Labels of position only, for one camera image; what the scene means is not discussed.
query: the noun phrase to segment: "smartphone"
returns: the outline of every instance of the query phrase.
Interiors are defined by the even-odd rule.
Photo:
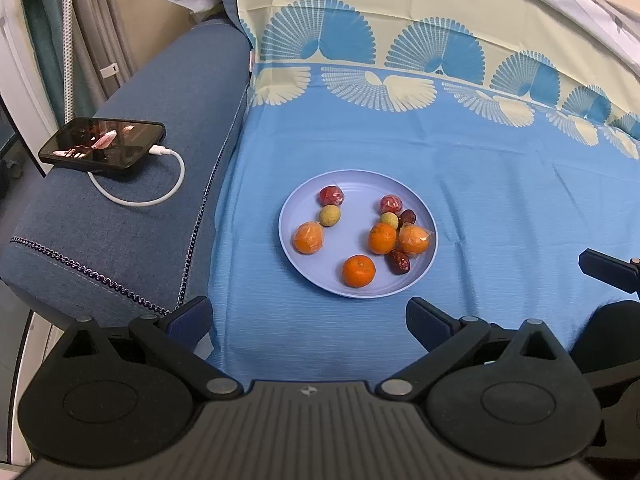
[[[38,157],[73,170],[122,173],[165,133],[162,123],[76,117],[45,143]]]

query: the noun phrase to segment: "floor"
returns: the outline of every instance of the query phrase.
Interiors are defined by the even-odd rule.
[[[11,180],[7,196],[0,200],[0,253],[43,182],[42,175],[20,142],[16,142],[4,158],[19,161],[24,173],[20,178]],[[0,462],[7,460],[6,436],[11,389],[28,316],[29,309],[0,282]]]

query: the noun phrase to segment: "round plate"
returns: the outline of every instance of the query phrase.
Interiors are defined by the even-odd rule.
[[[321,206],[318,193],[325,186],[338,186],[344,193],[340,221],[324,228],[324,245],[315,254],[300,254],[292,244],[300,224],[318,220]],[[411,259],[411,270],[396,276],[384,256],[367,247],[370,229],[380,221],[380,199],[393,194],[402,200],[403,209],[415,212],[416,224],[432,231],[429,248]],[[347,298],[383,298],[412,286],[431,267],[438,250],[438,230],[424,202],[407,186],[391,177],[372,171],[340,170],[315,176],[289,195],[280,211],[278,234],[285,254],[294,267],[310,282]],[[376,265],[376,277],[362,288],[342,282],[342,264],[354,254],[365,254]]]

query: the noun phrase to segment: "sofa armrest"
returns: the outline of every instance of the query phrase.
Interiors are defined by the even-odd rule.
[[[41,316],[65,328],[92,316],[125,326],[206,295],[213,212],[246,107],[250,46],[221,20],[201,23],[146,65],[97,112],[159,121],[163,144],[182,155],[182,187],[166,202],[110,202],[79,171],[53,168],[0,259],[0,276]],[[166,193],[178,166],[147,155],[127,178],[98,180],[139,202]]]

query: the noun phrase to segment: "chain-patterned piping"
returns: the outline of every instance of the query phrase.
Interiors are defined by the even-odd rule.
[[[44,254],[45,256],[50,256],[57,262],[61,262],[65,264],[67,267],[71,267],[73,270],[82,272],[85,276],[89,276],[90,278],[93,278],[96,282],[103,282],[105,285],[108,285],[109,288],[112,288],[113,290],[115,290],[116,292],[119,292],[123,296],[126,296],[130,300],[135,301],[137,304],[147,307],[149,310],[155,312],[156,314],[161,314],[162,316],[166,316],[167,314],[170,314],[170,311],[168,311],[167,309],[157,306],[155,303],[152,303],[149,300],[145,300],[145,298],[142,298],[140,295],[131,292],[128,288],[125,288],[124,286],[119,285],[117,282],[114,282],[111,278],[107,278],[105,275],[100,274],[95,270],[91,270],[89,267],[81,265],[78,262],[72,260],[71,258],[67,258],[65,255],[60,254],[59,252],[54,251],[52,249],[49,249],[44,245],[33,242],[28,238],[21,238],[19,236],[12,237],[10,242],[14,244],[22,244],[24,246],[27,246],[30,249],[34,249],[39,253]]]
[[[182,270],[182,279],[180,280],[180,292],[178,293],[178,300],[175,302],[175,307],[180,308],[182,303],[184,302],[184,295],[187,293],[187,282],[189,281],[189,272],[191,270],[191,259],[193,258],[193,250],[196,247],[196,238],[198,237],[198,231],[200,230],[200,224],[202,223],[202,217],[204,216],[204,209],[207,206],[207,200],[209,199],[209,191],[211,191],[211,186],[213,185],[213,179],[216,176],[216,171],[218,170],[218,166],[222,161],[222,156],[225,153],[226,144],[231,136],[231,131],[234,129],[236,125],[236,120],[238,119],[238,112],[242,106],[242,101],[244,100],[244,96],[246,94],[249,85],[244,87],[244,92],[242,93],[242,98],[238,103],[238,108],[236,108],[236,114],[234,115],[234,120],[231,123],[231,127],[229,131],[226,133],[225,142],[222,143],[222,147],[220,147],[220,152],[218,152],[218,158],[216,159],[216,163],[211,170],[211,174],[209,175],[209,181],[207,182],[207,186],[204,189],[204,193],[202,195],[202,202],[200,203],[200,209],[198,211],[198,216],[196,217],[196,223],[193,227],[193,231],[191,232],[191,238],[189,240],[189,249],[187,249],[187,256],[184,259],[184,269]]]

